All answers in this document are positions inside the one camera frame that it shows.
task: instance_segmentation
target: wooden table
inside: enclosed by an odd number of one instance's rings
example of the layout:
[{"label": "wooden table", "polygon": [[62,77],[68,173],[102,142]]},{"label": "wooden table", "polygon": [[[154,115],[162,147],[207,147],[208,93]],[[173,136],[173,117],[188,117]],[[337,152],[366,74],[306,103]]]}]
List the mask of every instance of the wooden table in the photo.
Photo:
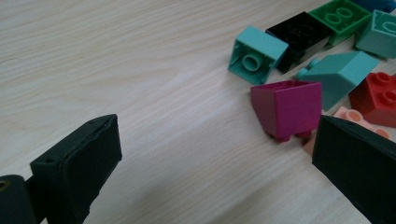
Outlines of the wooden table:
[{"label": "wooden table", "polygon": [[[123,160],[87,224],[368,223],[301,139],[279,144],[263,133],[251,85],[227,71],[245,27],[265,30],[326,2],[2,1],[0,175],[28,178],[30,161],[115,113]],[[394,74],[396,61],[375,71]],[[347,98],[339,105],[350,107]]]}]

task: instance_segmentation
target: magenta block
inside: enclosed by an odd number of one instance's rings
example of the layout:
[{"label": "magenta block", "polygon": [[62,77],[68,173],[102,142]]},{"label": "magenta block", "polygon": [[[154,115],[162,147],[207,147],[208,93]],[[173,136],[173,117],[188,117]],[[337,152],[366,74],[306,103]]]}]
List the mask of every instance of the magenta block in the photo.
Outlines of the magenta block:
[{"label": "magenta block", "polygon": [[251,87],[250,95],[262,128],[279,142],[294,134],[308,137],[318,127],[320,82],[281,81]]}]

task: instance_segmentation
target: green block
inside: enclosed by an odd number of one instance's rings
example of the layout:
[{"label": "green block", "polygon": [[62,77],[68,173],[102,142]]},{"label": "green block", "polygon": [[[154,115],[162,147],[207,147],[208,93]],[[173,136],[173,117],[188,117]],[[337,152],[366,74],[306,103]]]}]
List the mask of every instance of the green block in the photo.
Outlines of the green block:
[{"label": "green block", "polygon": [[367,24],[372,13],[347,0],[333,0],[309,12],[334,31],[329,44],[335,46]]}]

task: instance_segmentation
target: wood grain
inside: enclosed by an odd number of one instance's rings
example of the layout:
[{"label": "wood grain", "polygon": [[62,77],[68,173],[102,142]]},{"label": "wood grain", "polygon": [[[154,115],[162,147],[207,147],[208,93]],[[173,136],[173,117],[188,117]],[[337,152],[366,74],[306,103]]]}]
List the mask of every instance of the wood grain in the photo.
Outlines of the wood grain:
[{"label": "wood grain", "polygon": [[[1,1],[0,175],[28,178],[34,158],[116,113],[123,160],[87,224],[369,223],[300,139],[262,132],[250,85],[227,71],[246,26],[265,30],[326,2]],[[375,71],[394,74],[396,62]]]}]

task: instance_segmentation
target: teal block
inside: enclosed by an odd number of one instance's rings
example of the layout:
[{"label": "teal block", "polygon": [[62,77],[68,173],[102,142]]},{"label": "teal block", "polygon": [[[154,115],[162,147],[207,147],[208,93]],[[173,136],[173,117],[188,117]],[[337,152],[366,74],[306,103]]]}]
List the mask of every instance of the teal block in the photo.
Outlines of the teal block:
[{"label": "teal block", "polygon": [[312,60],[297,79],[322,83],[322,107],[329,110],[355,89],[379,61],[362,51],[328,55]]},{"label": "teal block", "polygon": [[374,10],[356,48],[381,57],[396,58],[396,16]]},{"label": "teal block", "polygon": [[228,69],[253,85],[261,85],[287,47],[287,43],[249,26],[235,39]]}]

